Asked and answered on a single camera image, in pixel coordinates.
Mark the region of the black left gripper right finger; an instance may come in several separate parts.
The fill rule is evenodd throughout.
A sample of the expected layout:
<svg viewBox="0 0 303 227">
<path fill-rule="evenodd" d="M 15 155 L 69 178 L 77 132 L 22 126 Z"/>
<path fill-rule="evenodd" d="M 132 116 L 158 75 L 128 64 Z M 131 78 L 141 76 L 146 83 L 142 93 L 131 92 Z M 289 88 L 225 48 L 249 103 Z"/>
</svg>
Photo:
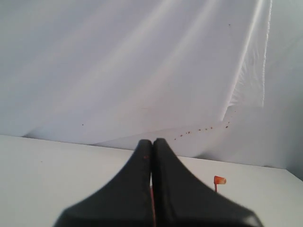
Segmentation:
<svg viewBox="0 0 303 227">
<path fill-rule="evenodd" d="M 178 159 L 165 139 L 156 139 L 152 187 L 158 227 L 261 227 L 257 215 L 216 193 Z"/>
</svg>

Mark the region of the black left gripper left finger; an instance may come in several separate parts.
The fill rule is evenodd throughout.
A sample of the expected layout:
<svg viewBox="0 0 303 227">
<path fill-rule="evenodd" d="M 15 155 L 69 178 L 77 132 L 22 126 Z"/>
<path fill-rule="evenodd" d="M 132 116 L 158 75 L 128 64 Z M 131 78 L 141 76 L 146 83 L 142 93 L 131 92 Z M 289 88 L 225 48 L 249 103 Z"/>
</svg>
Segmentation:
<svg viewBox="0 0 303 227">
<path fill-rule="evenodd" d="M 100 190 L 65 209 L 56 227 L 152 227 L 152 143 L 140 140 L 123 168 Z"/>
</svg>

